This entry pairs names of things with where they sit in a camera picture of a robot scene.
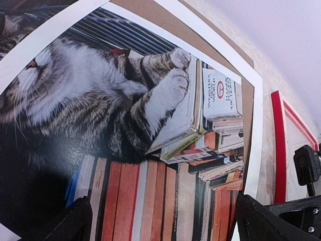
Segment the red wooden picture frame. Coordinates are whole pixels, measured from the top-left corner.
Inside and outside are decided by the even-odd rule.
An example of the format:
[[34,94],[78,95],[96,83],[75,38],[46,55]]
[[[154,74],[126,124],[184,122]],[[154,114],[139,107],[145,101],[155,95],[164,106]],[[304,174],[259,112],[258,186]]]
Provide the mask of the red wooden picture frame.
[[280,91],[271,93],[274,129],[275,129],[275,151],[276,151],[276,170],[275,170],[275,197],[274,203],[284,203],[286,200],[286,121],[289,118],[295,127],[307,139],[311,147],[318,151],[317,138],[310,131],[302,116],[284,98]]

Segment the cat and books photo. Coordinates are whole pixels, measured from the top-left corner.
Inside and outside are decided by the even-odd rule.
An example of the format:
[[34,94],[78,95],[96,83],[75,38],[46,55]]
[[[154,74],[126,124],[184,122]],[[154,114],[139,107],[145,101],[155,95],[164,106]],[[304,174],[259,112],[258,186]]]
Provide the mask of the cat and books photo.
[[103,8],[44,43],[48,22],[1,12],[1,58],[34,50],[1,91],[1,224],[26,236],[90,196],[98,240],[109,164],[132,185],[152,152],[199,132],[203,77],[241,78]]

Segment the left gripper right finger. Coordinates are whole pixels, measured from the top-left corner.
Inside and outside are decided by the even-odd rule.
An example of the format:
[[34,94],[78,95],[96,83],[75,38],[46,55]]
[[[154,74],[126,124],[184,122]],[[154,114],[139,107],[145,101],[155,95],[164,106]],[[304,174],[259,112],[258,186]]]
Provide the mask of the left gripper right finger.
[[320,240],[273,214],[250,195],[238,194],[236,220],[241,240]]

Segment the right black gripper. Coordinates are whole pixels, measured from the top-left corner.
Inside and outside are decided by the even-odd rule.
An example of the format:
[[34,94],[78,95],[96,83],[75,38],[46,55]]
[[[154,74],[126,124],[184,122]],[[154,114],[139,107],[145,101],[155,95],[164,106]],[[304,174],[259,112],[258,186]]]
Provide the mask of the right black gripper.
[[320,233],[320,195],[267,205],[273,214],[307,233]]

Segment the white photo mat board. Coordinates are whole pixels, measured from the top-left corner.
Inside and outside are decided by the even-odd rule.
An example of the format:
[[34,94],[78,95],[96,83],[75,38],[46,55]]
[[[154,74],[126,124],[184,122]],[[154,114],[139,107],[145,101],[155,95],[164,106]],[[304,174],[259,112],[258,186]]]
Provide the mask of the white photo mat board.
[[[60,17],[58,14],[54,14],[54,22],[57,24],[60,24],[60,26],[57,27],[58,31],[62,31],[63,28],[66,28],[70,25],[71,22],[73,22],[75,19],[80,18],[80,11],[83,13],[87,13],[90,10],[96,10],[99,7],[106,6],[109,10],[115,11],[117,9],[116,6],[113,5],[112,1],[81,1],[80,3],[76,4],[75,6],[71,6],[68,8],[68,11],[64,12],[65,20],[62,20],[62,17]],[[165,34],[169,34],[166,30],[163,29],[163,32]],[[263,101],[259,99],[259,97],[262,95],[262,81],[254,81],[253,86],[255,87],[255,120],[253,121],[252,125],[252,140],[255,142],[254,147],[254,155],[256,157],[261,157],[261,149],[262,149],[262,136],[263,136]],[[252,197],[257,196],[257,190],[258,190],[258,181],[257,180],[250,182],[249,185],[244,183],[245,192]],[[28,233],[24,233],[22,235],[18,234],[17,232],[13,231],[12,229],[8,228],[5,225],[1,225],[1,240],[22,240],[22,237],[26,236]]]

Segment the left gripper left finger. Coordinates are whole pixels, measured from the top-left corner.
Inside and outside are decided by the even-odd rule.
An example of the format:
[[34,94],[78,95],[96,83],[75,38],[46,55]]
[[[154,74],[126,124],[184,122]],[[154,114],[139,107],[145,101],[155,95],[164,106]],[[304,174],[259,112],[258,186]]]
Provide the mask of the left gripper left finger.
[[78,198],[48,223],[22,237],[22,240],[90,240],[92,217],[89,198]]

